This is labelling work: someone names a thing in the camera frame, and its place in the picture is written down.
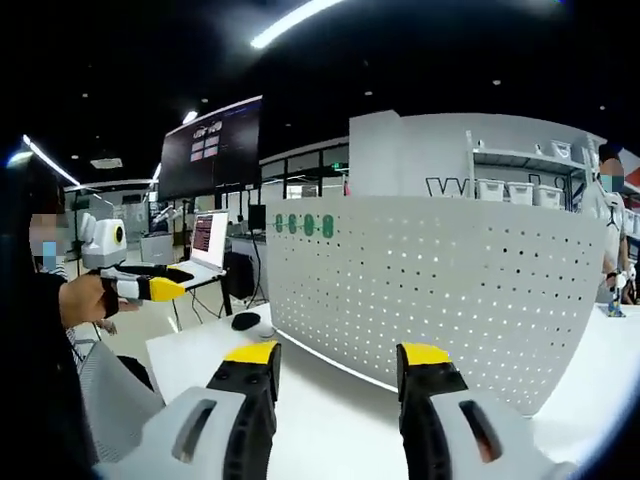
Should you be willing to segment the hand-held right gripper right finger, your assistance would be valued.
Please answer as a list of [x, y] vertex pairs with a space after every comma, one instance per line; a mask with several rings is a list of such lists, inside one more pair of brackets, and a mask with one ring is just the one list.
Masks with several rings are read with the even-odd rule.
[[403, 342], [396, 357], [410, 479], [568, 479], [578, 470], [539, 450], [516, 410], [469, 388], [446, 351]]

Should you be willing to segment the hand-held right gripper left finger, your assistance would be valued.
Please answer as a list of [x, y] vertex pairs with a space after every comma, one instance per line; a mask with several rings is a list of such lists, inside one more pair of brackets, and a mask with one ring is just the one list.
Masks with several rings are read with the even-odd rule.
[[191, 387], [142, 429], [141, 443], [100, 479], [265, 479], [277, 429], [281, 344], [228, 353], [204, 387]]

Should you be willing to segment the person's left hand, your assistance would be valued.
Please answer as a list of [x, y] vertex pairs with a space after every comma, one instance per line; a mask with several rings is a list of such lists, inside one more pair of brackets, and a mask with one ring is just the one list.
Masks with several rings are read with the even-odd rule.
[[61, 323], [65, 329], [96, 323], [118, 312], [134, 312], [135, 304], [118, 297], [111, 284], [94, 274], [85, 274], [61, 285], [58, 293]]

